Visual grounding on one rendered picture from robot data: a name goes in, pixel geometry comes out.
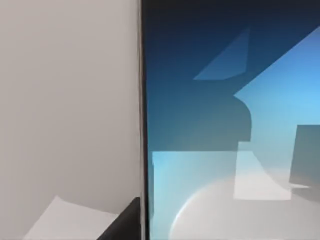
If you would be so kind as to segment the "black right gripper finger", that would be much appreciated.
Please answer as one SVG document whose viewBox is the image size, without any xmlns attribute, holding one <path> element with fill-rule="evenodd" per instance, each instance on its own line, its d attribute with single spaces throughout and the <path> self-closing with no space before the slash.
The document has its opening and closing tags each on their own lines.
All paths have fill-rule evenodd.
<svg viewBox="0 0 320 240">
<path fill-rule="evenodd" d="M 140 197 L 135 197 L 96 240 L 141 240 Z"/>
</svg>

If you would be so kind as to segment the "blue panel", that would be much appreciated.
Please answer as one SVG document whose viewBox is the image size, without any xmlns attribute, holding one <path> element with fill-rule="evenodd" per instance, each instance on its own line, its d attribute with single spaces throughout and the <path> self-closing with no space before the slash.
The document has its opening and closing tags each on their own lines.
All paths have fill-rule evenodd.
<svg viewBox="0 0 320 240">
<path fill-rule="evenodd" d="M 142 240 L 320 240 L 320 0 L 140 0 Z"/>
</svg>

